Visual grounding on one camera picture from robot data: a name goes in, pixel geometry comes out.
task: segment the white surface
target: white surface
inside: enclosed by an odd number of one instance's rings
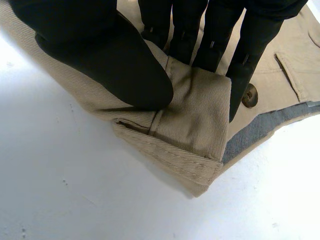
[[[320,239],[320,116],[191,198],[4,39],[0,240]]]

